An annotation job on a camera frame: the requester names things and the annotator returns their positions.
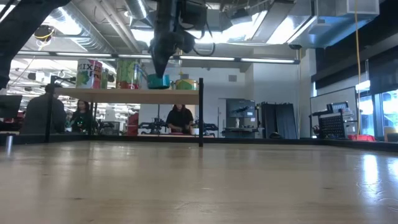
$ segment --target white wall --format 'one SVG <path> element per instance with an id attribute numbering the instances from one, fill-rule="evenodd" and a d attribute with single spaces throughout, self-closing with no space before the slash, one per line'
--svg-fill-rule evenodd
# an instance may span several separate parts
<path id="1" fill-rule="evenodd" d="M 256 103 L 263 101 L 297 102 L 297 68 L 297 65 L 254 64 L 254 100 Z"/>
<path id="2" fill-rule="evenodd" d="M 244 77 L 245 99 L 254 100 L 254 64 L 250 65 Z"/>
<path id="3" fill-rule="evenodd" d="M 313 96 L 313 84 L 311 83 L 311 76 L 317 72 L 317 61 L 315 50 L 308 49 L 305 57 L 301 60 L 301 84 L 300 84 L 300 101 L 299 101 L 299 120 L 300 137 L 310 138 L 310 97 Z"/>
<path id="4" fill-rule="evenodd" d="M 307 50 L 300 66 L 285 64 L 255 63 L 253 71 L 246 72 L 246 96 L 252 93 L 256 103 L 292 103 L 296 126 L 300 126 L 300 137 L 310 137 L 311 76 L 316 73 L 316 55 Z"/>
<path id="5" fill-rule="evenodd" d="M 245 98 L 245 74 L 237 68 L 182 68 L 182 72 L 189 74 L 189 78 L 199 81 L 203 78 L 203 120 L 206 123 L 217 125 L 218 122 L 218 99 L 219 98 Z M 179 68 L 169 68 L 167 73 L 171 80 L 180 78 Z M 237 75 L 237 82 L 229 82 L 228 75 Z M 172 105 L 160 106 L 160 118 L 166 120 Z M 141 105 L 139 122 L 151 122 L 157 117 L 157 105 Z"/>

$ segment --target yellow cable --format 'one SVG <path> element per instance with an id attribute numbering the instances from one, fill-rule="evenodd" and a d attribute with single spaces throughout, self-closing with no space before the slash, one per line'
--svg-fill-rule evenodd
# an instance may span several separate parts
<path id="1" fill-rule="evenodd" d="M 361 83 L 361 57 L 359 55 L 359 32 L 358 32 L 358 0 L 355 0 L 355 39 L 356 39 L 356 59 L 358 63 L 358 84 Z M 361 107 L 359 106 L 361 103 L 361 91 L 358 90 L 358 133 L 356 139 L 358 140 L 358 136 L 361 131 Z"/>
<path id="2" fill-rule="evenodd" d="M 36 36 L 36 35 L 34 35 L 34 36 L 35 36 L 36 38 L 38 38 L 38 39 L 44 39 L 44 38 L 50 37 L 50 36 L 54 33 L 54 31 L 55 31 L 55 29 L 52 29 L 52 31 L 51 31 L 50 34 L 44 35 L 44 36 L 42 36 L 42 37 L 39 37 L 39 36 Z"/>

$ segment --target black metal table leg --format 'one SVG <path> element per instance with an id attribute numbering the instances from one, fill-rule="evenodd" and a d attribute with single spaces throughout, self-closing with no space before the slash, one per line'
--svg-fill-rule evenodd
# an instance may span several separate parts
<path id="1" fill-rule="evenodd" d="M 199 147 L 203 147 L 203 78 L 199 78 Z"/>
<path id="2" fill-rule="evenodd" d="M 50 82 L 50 92 L 48 93 L 48 101 L 47 101 L 47 122 L 45 124 L 45 137 L 44 137 L 44 142 L 49 143 L 50 142 L 50 130 L 51 130 L 51 118 L 52 118 L 52 104 L 53 104 L 53 99 L 54 99 L 54 91 L 55 91 L 55 81 L 57 77 L 56 76 L 51 76 L 51 82 Z"/>
<path id="3" fill-rule="evenodd" d="M 98 106 L 98 103 L 95 103 L 95 106 L 94 106 L 94 121 L 95 121 L 95 119 L 97 117 L 97 106 Z"/>
<path id="4" fill-rule="evenodd" d="M 94 108 L 94 103 L 91 101 L 90 103 L 90 114 L 91 116 L 89 117 L 89 122 L 88 122 L 88 135 L 91 136 L 93 132 L 93 108 Z"/>

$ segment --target wooden shelf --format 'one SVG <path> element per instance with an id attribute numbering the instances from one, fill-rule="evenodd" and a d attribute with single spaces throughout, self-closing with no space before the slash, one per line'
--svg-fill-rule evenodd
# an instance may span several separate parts
<path id="1" fill-rule="evenodd" d="M 199 104 L 199 91 L 197 90 L 56 88 L 55 92 L 60 95 L 96 103 Z"/>

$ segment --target red object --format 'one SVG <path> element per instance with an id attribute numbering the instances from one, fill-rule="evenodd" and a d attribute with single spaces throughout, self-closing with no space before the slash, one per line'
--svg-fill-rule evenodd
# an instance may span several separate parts
<path id="1" fill-rule="evenodd" d="M 127 120 L 127 135 L 128 136 L 137 136 L 138 135 L 138 117 L 139 113 L 135 113 L 130 115 Z"/>
<path id="2" fill-rule="evenodd" d="M 119 82 L 118 86 L 121 89 L 129 89 L 129 90 L 138 90 L 139 89 L 138 84 L 131 84 L 131 83 L 127 83 L 127 82 Z"/>
<path id="3" fill-rule="evenodd" d="M 353 141 L 369 141 L 369 142 L 375 142 L 376 139 L 368 134 L 349 134 L 348 139 L 353 140 Z"/>

